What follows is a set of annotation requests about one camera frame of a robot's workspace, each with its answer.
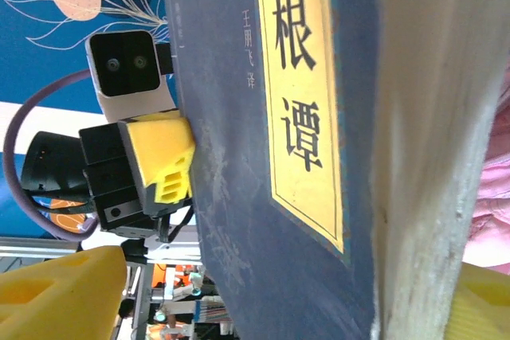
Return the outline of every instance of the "white line drawing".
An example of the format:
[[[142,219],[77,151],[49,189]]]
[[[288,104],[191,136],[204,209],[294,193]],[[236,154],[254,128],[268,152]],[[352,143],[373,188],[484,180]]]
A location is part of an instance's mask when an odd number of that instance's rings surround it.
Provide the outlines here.
[[[164,1],[155,0],[3,0],[9,7],[19,14],[44,23],[49,30],[39,36],[26,37],[31,43],[46,49],[70,50],[83,43],[94,33],[101,33],[122,29],[145,29],[151,33],[156,43],[168,41],[167,17],[165,16]],[[60,14],[60,18],[48,18],[41,16]],[[108,15],[117,18],[116,21],[97,25],[97,21],[90,21],[100,15]],[[81,27],[87,29],[87,33],[78,34],[77,29],[72,27],[81,23]],[[61,40],[73,37],[66,43],[52,43],[55,35],[62,37]]]

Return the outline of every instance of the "floral illustration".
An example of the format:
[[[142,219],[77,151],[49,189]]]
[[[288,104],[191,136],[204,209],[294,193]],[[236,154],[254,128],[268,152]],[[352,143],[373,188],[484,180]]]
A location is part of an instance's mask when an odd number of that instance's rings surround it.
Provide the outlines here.
[[[163,0],[4,0],[24,17],[47,25],[26,39],[42,48],[68,50],[94,33],[145,29],[168,41]]]

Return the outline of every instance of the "purple cable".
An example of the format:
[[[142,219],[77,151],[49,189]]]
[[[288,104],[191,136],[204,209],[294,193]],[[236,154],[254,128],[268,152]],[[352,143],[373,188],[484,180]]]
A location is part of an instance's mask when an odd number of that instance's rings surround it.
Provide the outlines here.
[[[9,186],[10,192],[13,194],[13,198],[16,203],[18,203],[26,215],[28,215],[35,223],[41,226],[48,233],[51,233],[61,239],[66,239],[73,242],[80,242],[83,239],[90,237],[97,227],[97,219],[92,218],[91,224],[85,225],[86,229],[83,233],[71,233],[62,227],[55,225],[52,221],[42,215],[41,212],[39,212],[39,210],[37,210],[37,208],[33,205],[33,202],[30,200],[30,198],[26,196],[25,191],[18,180],[16,166],[14,165],[14,146],[16,144],[16,138],[18,137],[18,132],[21,125],[23,124],[23,121],[25,121],[26,116],[34,107],[36,107],[43,99],[58,91],[59,89],[62,89],[63,87],[66,87],[70,84],[74,84],[80,80],[86,79],[87,77],[90,77],[90,71],[88,69],[73,73],[66,77],[62,77],[60,80],[57,80],[54,83],[44,87],[39,92],[31,96],[22,105],[22,107],[19,108],[13,119],[10,121],[10,125],[7,128],[6,137],[3,143],[3,171],[6,176],[7,185]]]

